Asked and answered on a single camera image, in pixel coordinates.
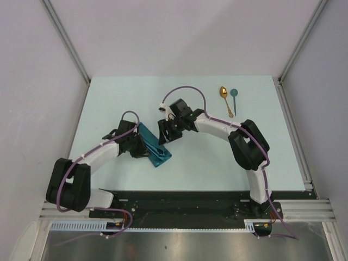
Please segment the teal satin napkin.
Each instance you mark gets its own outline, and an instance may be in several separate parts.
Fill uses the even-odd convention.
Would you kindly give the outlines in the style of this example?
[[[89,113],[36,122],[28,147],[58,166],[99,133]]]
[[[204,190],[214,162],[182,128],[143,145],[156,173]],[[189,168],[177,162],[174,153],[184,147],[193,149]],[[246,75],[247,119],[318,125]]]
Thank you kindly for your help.
[[[139,124],[139,134],[150,152],[148,158],[154,167],[161,166],[172,157],[163,145],[159,145],[158,138],[142,122]]]

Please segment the gold metal spoon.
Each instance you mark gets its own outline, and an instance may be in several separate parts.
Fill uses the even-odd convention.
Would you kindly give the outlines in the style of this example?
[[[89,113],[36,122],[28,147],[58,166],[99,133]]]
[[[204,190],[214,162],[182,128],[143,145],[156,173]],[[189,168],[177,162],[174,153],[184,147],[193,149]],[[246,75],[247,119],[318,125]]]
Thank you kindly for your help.
[[[227,101],[227,96],[228,96],[227,89],[224,86],[221,86],[220,90],[219,90],[219,94],[225,101],[225,104],[226,104],[226,107],[227,107],[227,111],[228,111],[228,116],[230,118],[234,118],[234,114],[232,113],[232,110],[231,110],[231,108],[230,108],[230,106],[228,104],[228,101]]]

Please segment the teal plastic spoon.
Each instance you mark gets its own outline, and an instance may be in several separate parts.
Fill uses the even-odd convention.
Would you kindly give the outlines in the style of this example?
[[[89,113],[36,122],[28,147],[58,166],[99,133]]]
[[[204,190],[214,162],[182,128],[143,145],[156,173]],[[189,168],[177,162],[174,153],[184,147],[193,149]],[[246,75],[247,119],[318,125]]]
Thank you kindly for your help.
[[[236,104],[236,97],[238,95],[237,89],[232,89],[230,91],[231,96],[233,97],[233,108],[234,108],[234,114],[237,115],[237,104]]]

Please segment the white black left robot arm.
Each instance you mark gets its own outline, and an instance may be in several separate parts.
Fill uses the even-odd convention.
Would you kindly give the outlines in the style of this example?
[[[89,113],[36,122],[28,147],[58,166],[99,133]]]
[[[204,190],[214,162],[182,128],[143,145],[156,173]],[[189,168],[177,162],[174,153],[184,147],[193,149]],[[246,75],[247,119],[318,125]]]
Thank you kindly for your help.
[[[78,159],[59,158],[53,167],[46,192],[46,201],[60,212],[97,208],[108,217],[115,217],[120,204],[112,192],[91,187],[91,176],[107,162],[123,153],[133,158],[150,155],[139,133],[139,124],[121,120],[119,127],[104,136],[101,142]]]

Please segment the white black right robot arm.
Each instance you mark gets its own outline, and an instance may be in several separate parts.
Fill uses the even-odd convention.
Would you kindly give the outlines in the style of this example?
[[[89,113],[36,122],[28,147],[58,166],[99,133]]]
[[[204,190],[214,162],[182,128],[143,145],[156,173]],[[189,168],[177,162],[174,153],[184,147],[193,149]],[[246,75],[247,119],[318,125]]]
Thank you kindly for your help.
[[[269,144],[251,120],[242,123],[226,122],[208,116],[203,109],[192,110],[183,99],[170,106],[160,104],[165,118],[158,121],[159,145],[175,141],[183,131],[206,133],[229,142],[233,157],[246,170],[250,186],[250,209],[247,215],[264,218],[270,212],[268,192],[262,168],[268,163]]]

